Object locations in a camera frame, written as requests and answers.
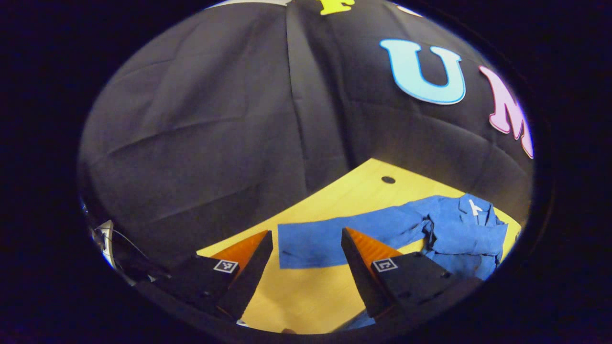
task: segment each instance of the blue shirt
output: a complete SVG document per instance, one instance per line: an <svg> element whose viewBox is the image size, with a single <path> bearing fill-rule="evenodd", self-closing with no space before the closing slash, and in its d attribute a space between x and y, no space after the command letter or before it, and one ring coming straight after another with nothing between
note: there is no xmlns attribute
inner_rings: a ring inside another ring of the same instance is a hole
<svg viewBox="0 0 612 344"><path fill-rule="evenodd" d="M482 276L490 270L488 263L477 264L477 258L458 255L492 256L495 267L501 259L507 230L507 224L497 218L493 205L485 200L470 194L459 198L432 196L366 214L279 225L280 267L305 269L346 264L340 246L344 227L395 249L427 237L424 253L435 257L432 259L442 267L451 267L447 270L455 273L476 275L474 266L478 265L482 266L479 273Z"/></svg>

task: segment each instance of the yellow table surface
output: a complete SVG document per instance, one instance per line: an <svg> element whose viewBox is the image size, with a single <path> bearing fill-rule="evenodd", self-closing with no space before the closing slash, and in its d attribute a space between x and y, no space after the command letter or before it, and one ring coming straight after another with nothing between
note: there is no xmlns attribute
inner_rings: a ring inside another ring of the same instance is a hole
<svg viewBox="0 0 612 344"><path fill-rule="evenodd" d="M395 183L383 182L383 176L393 177ZM345 264L280 269L277 225L353 216L434 195L461 197L464 194L419 174L370 159L287 210L197 253L212 256L257 232L271 230L274 249L242 320L252 328L265 331L280 332L288 328L298 334L328 333L365 310L349 267ZM495 208L495 213L509 224L504 241L505 258L521 228L499 209ZM424 242L424 239L413 242L398 251L404 254L420 251Z"/></svg>

